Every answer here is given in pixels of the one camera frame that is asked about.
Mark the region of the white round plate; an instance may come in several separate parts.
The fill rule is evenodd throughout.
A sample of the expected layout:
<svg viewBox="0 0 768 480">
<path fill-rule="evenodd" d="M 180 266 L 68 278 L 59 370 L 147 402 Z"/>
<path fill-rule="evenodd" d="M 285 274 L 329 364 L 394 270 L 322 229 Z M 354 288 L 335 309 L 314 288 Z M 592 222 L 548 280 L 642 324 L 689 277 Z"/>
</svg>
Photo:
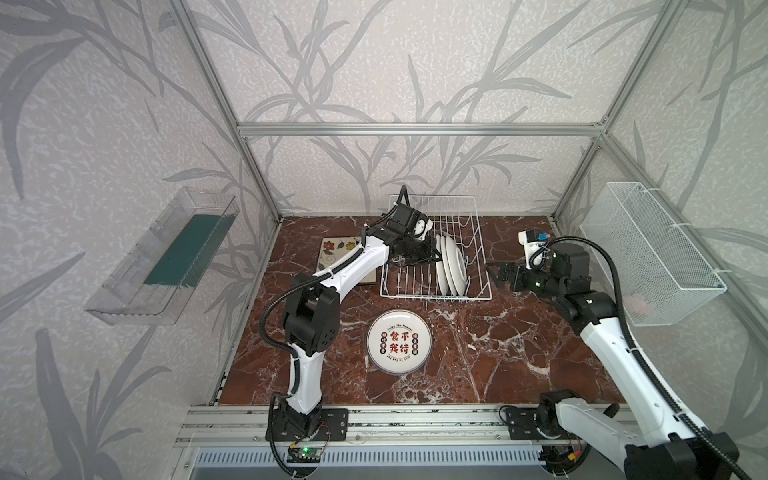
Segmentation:
<svg viewBox="0 0 768 480">
<path fill-rule="evenodd" d="M 459 291 L 453 276 L 453 270 L 452 270 L 453 255 L 450 253 L 447 239 L 445 236 L 441 237 L 441 246 L 442 246 L 442 257 L 443 257 L 445 276 L 447 278 L 449 290 L 453 296 L 457 296 L 459 294 Z"/>
<path fill-rule="evenodd" d="M 436 239 L 436 250 L 438 252 L 439 259 L 436 262 L 436 272 L 438 277 L 438 285 L 442 296 L 448 296 L 450 291 L 449 282 L 446 276 L 445 271 L 445 264 L 443 260 L 443 247 L 442 247 L 442 236 L 437 235 L 435 237 Z"/>
<path fill-rule="evenodd" d="M 468 286 L 468 274 L 466 272 L 464 256 L 457 243 L 452 238 L 446 237 L 446 239 L 450 253 L 453 255 L 452 270 L 454 281 L 459 291 L 457 296 L 464 296 Z"/>
<path fill-rule="evenodd" d="M 416 313 L 393 309 L 371 323 L 366 336 L 369 362 L 389 375 L 402 376 L 422 369 L 433 347 L 428 323 Z"/>
</svg>

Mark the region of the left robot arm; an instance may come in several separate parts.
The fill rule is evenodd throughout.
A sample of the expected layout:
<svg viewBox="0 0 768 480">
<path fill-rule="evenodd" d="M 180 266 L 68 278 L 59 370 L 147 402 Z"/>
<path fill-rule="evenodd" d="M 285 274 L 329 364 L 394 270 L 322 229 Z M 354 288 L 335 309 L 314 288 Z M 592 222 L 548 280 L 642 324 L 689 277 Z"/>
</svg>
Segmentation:
<svg viewBox="0 0 768 480">
<path fill-rule="evenodd" d="M 407 265 L 440 259 L 434 222 L 407 203 L 394 205 L 363 228 L 360 241 L 331 266 L 298 279 L 287 296 L 283 328 L 290 350 L 287 411 L 304 421 L 321 409 L 321 377 L 325 351 L 338 336 L 344 298 L 378 268 L 395 260 Z"/>
</svg>

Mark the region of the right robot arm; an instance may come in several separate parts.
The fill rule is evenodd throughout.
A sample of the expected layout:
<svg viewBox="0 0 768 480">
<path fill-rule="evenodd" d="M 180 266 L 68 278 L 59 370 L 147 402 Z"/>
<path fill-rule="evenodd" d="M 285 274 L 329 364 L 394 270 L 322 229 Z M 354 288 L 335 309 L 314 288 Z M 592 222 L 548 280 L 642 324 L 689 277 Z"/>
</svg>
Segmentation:
<svg viewBox="0 0 768 480">
<path fill-rule="evenodd" d="M 634 415 L 636 428 L 615 418 L 612 404 L 598 411 L 570 389 L 543 393 L 537 407 L 503 405 L 498 414 L 511 438 L 570 440 L 549 446 L 540 459 L 565 478 L 596 451 L 628 479 L 747 478 L 739 449 L 715 433 L 674 394 L 632 335 L 618 269 L 607 251 L 577 236 L 551 238 L 529 230 L 519 236 L 524 258 L 493 263 L 498 286 L 528 291 L 556 307 L 573 332 L 602 363 Z"/>
</svg>

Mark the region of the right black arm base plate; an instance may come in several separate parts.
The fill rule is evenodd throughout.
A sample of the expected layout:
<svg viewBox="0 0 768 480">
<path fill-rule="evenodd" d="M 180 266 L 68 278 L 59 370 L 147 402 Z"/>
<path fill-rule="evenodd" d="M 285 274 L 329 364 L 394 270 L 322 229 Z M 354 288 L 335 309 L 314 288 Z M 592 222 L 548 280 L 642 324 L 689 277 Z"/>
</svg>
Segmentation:
<svg viewBox="0 0 768 480">
<path fill-rule="evenodd" d="M 571 441 L 574 439 L 560 426 L 555 411 L 549 407 L 502 405 L 498 415 L 507 427 L 511 440 Z"/>
</svg>

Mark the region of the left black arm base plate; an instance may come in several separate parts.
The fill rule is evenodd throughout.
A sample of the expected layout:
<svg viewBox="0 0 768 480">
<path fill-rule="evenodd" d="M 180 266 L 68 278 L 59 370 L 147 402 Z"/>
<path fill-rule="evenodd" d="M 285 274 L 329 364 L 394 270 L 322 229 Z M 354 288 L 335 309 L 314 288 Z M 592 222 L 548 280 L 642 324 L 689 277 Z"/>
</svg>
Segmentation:
<svg viewBox="0 0 768 480">
<path fill-rule="evenodd" d="M 349 413 L 345 408 L 318 408 L 303 415 L 281 405 L 268 416 L 265 438 L 275 442 L 344 441 L 347 436 Z"/>
</svg>

